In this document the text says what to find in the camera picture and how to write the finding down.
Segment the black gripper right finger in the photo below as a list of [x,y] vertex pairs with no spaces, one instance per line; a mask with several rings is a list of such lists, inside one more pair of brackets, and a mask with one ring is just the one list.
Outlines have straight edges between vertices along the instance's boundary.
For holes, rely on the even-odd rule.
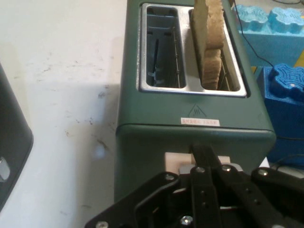
[[224,165],[206,147],[206,164],[211,170],[220,201],[239,206],[257,228],[302,228],[304,226],[304,180],[275,171],[257,168],[251,175]]

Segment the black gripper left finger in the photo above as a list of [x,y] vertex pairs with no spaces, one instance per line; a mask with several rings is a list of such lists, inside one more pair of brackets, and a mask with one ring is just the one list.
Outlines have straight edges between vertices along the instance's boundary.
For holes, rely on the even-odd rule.
[[209,146],[191,148],[195,166],[185,174],[159,173],[95,216],[87,228],[220,228],[212,172],[221,166]]

